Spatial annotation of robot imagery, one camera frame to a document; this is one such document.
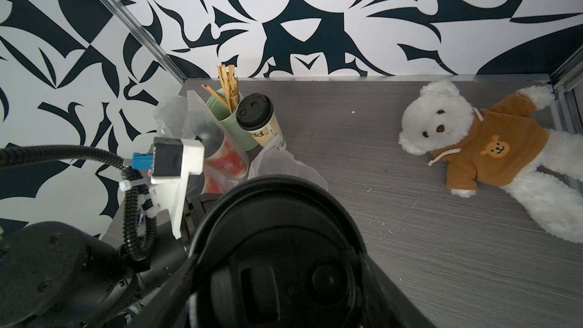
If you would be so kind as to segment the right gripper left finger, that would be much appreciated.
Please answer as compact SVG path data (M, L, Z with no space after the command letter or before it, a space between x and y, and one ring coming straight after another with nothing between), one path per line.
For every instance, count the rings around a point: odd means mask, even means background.
M187 327L186 306L194 291L198 260L199 254L189 257L128 327Z

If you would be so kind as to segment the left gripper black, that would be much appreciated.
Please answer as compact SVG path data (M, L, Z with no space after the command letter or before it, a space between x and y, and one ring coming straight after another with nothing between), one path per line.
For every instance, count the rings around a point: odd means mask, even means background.
M182 217L182 235L193 237L197 227L222 196L222 194L206 193L196 197L186 197Z

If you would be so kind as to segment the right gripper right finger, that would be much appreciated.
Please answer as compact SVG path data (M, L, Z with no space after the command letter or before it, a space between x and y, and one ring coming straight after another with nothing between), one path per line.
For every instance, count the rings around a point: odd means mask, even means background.
M364 302L361 326L435 327L368 255L360 254L358 258Z

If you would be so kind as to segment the clear plastic bag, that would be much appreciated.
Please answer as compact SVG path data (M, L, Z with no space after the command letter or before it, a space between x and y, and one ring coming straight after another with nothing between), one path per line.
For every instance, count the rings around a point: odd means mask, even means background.
M186 198L223 194L247 178L247 154L195 91L162 101L153 113L161 137L198 140L204 146L203 172L190 176Z
M294 176L312 182L328 191L328 183L314 168L298 161L283 148L284 138L276 135L251 162L247 179L261 176Z

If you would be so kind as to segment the red milk tea cup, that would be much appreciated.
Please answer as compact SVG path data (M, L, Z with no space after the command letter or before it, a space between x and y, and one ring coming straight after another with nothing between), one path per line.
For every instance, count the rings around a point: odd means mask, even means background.
M204 173L202 176L201 194L225 194L226 187L211 174Z
M195 127L195 134L205 147L205 163L209 167L231 179L246 178L249 167L247 155L220 125L199 124Z
M366 250L346 209L291 176L220 197L197 227L192 327L359 327Z

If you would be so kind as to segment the red milk tea cup back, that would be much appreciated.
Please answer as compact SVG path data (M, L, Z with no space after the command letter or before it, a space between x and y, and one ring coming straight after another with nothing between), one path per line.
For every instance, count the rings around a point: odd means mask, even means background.
M197 227L192 327L359 327L366 250L346 209L291 176L220 197Z

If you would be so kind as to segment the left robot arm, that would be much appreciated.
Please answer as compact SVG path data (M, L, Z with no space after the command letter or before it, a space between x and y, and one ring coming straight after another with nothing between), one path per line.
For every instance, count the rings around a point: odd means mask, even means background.
M1 242L3 327L215 327L208 288L195 278L182 237L187 180L203 170L200 141L158 138L152 179L94 147L46 145L1 151L1 167L92 160L121 172L120 248L60 222L37 223Z

